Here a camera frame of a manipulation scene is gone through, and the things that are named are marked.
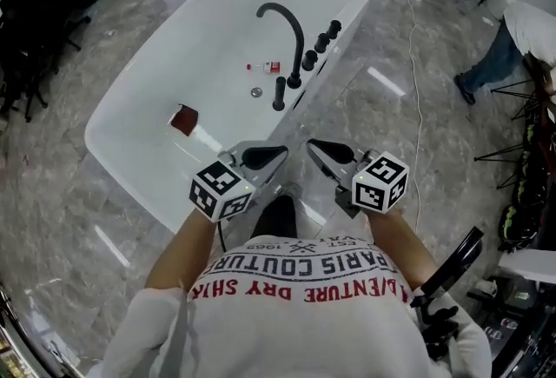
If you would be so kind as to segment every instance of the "black faucet spout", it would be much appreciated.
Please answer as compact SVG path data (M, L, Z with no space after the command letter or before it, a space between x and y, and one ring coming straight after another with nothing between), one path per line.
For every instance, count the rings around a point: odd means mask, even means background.
M297 21L295 15L286 9L284 6L278 3L265 3L257 10L257 16L262 18L267 10L275 10L286 18L295 33L295 55L294 55L294 67L292 73L288 78L288 86L293 89L297 89L301 86L301 79L299 76L299 71L301 67L301 57L303 55L303 47L305 46L305 37L303 36L303 30Z

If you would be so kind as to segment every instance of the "person's arm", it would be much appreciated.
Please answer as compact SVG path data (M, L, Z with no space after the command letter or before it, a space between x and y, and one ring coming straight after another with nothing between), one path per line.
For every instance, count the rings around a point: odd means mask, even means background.
M423 285L438 266L401 214L395 209L385 215L367 209L364 212L374 244L392 259L411 290Z
M365 214L371 225L374 244L392 259L411 290L423 285L438 267L401 214L396 210L385 215L365 210ZM458 324L459 333L455 345L463 367L470 377L487 378L491 375L491 355L485 332L448 293L433 301L430 312L434 314L441 308L451 308L454 305L459 310L451 320Z
M207 267L215 223L194 209L150 270L145 288L180 287L188 292Z

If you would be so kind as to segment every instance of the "white freestanding bathtub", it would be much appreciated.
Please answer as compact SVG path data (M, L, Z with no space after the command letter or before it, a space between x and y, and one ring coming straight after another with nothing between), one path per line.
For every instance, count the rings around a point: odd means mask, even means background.
M290 9L305 33L305 51L330 21L342 24L301 87L286 88L272 108L275 76L247 63L280 61L291 72L295 35L264 3ZM102 166L156 219L176 232L193 208L190 177L223 149L266 140L289 114L299 114L325 83L353 38L369 0L188 0L137 51L96 108L85 142ZM254 87L262 96L250 95ZM169 125L183 103L199 113L187 137Z

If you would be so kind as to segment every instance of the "white sweatshirt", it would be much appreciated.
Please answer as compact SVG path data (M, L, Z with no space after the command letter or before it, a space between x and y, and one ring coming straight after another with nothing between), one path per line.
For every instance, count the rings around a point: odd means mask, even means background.
M182 291L145 289L110 343L103 377L130 376L153 348L159 376ZM181 377L448 377L427 355L413 295L392 261L351 236L260 236L209 265L187 296ZM456 305L448 295L435 303ZM485 334L460 308L455 345L469 376L488 377Z
M504 11L506 26L521 55L529 52L552 68L550 77L556 90L556 17L541 9L516 1ZM556 103L556 96L551 100Z

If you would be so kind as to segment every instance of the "black handle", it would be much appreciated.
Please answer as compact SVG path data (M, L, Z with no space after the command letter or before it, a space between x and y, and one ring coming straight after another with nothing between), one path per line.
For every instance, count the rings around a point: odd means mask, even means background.
M284 104L284 93L286 92L286 79L283 76L276 78L275 100L272 102L272 107L275 110L283 110L286 106Z
M323 54L329 44L330 38L328 38L328 35L320 34L319 39L316 40L316 44L314 45L314 50L316 50L319 54Z
M328 27L328 38L335 40L338 37L338 32L341 30L341 23L338 20L332 20L330 27Z
M316 54L314 50L308 50L305 52L305 56L303 57L303 62L301 66L304 70L313 70L314 64L319 61L319 56Z

